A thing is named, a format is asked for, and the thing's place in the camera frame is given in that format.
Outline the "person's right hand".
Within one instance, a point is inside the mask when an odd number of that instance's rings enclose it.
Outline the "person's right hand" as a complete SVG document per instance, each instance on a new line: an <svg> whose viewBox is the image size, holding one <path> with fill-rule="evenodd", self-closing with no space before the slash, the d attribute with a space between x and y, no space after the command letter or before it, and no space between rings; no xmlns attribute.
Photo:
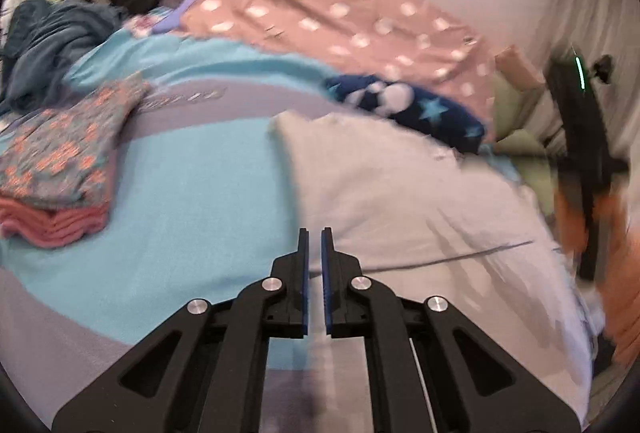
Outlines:
<svg viewBox="0 0 640 433"><path fill-rule="evenodd" d="M554 193L554 212L565 253L586 248L588 233L582 213L561 190ZM605 335L615 345L616 363L629 366L639 356L639 233L628 227L626 201L620 195L597 201L597 217L608 224L604 275L597 283L605 315Z"/></svg>

